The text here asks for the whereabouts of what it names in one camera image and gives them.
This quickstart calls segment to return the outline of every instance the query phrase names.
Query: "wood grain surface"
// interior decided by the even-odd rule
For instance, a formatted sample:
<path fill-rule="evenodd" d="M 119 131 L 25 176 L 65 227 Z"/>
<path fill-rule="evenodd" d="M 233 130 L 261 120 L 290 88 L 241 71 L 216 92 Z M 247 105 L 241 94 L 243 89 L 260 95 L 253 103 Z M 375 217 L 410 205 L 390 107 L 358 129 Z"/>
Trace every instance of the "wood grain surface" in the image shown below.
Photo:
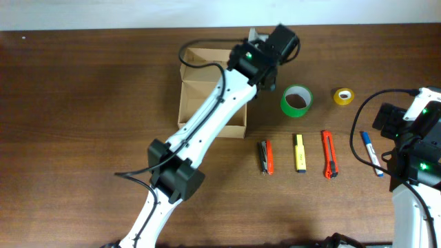
<path fill-rule="evenodd" d="M 353 157 L 349 130 L 360 104 L 378 90 L 441 85 L 441 25 L 292 29 L 302 41 L 298 59 L 280 68 L 275 92 L 249 103 L 245 139 L 213 142 L 199 167 L 205 182 L 174 211 L 159 243 L 302 243 L 334 232 L 392 241 L 389 178 L 376 177 Z M 123 238 L 147 190 L 113 173 L 145 167 L 150 142 L 177 130 L 178 49 L 190 39 L 246 37 L 247 31 L 0 32 L 0 246 L 99 247 Z M 314 94 L 302 118 L 280 110 L 292 84 Z M 338 87 L 355 92 L 350 105 L 333 102 Z M 412 100 L 398 93 L 372 100 L 357 132 L 368 131 L 379 154 L 391 149 L 371 124 L 382 102 L 407 108 Z M 335 180 L 323 176 L 325 129 L 334 134 Z M 293 133 L 303 134 L 306 174 L 294 169 Z M 273 144 L 273 176 L 259 171 L 256 142 L 266 138 Z M 359 135 L 354 142 L 368 159 Z"/>

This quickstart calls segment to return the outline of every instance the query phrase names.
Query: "open cardboard box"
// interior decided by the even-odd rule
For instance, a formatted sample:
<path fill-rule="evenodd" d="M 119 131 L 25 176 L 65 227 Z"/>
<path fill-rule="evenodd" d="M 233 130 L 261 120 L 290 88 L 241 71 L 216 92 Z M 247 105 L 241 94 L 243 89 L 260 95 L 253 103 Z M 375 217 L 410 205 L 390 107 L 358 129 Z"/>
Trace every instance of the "open cardboard box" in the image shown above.
<path fill-rule="evenodd" d="M 185 52 L 184 61 L 191 64 L 204 64 L 215 61 L 227 67 L 231 50 L 188 48 Z M 179 105 L 178 126 L 182 128 L 193 114 L 202 105 L 205 99 L 212 93 L 214 87 L 221 78 L 219 69 L 215 66 L 195 69 L 181 65 L 181 103 Z M 244 138 L 247 127 L 247 105 L 233 115 L 217 137 Z"/>

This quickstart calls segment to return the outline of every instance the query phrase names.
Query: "yellow highlighter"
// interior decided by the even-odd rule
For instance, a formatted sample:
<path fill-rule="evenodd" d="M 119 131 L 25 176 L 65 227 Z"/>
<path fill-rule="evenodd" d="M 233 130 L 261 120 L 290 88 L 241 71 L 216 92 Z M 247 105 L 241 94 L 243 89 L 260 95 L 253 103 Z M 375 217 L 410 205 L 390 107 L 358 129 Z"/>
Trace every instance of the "yellow highlighter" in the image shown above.
<path fill-rule="evenodd" d="M 296 168 L 298 173 L 306 173 L 305 147 L 302 134 L 296 135 Z"/>

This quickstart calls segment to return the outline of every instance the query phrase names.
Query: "white wall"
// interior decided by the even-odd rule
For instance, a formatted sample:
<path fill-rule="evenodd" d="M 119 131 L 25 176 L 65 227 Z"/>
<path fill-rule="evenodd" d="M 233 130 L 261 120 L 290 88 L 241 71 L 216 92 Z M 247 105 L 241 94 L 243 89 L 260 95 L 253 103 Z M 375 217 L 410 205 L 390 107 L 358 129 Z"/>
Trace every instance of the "white wall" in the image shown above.
<path fill-rule="evenodd" d="M 441 22 L 441 0 L 0 0 L 0 30 Z"/>

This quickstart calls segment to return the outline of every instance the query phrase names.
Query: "blue marker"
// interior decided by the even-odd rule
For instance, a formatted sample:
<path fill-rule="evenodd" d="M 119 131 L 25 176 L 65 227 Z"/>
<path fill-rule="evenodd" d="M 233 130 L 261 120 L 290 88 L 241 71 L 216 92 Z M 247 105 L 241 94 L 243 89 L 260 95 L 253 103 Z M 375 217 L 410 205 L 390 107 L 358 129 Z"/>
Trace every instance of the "blue marker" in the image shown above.
<path fill-rule="evenodd" d="M 378 161 L 377 154 L 373 150 L 371 139 L 369 138 L 369 135 L 367 135 L 366 132 L 362 132 L 361 136 L 363 137 L 363 141 L 365 142 L 367 152 L 369 153 L 369 157 L 371 157 L 371 161 L 374 165 L 377 165 L 381 167 L 380 162 Z M 377 173 L 377 176 L 383 176 L 383 172 L 379 169 L 375 169 L 375 172 Z"/>

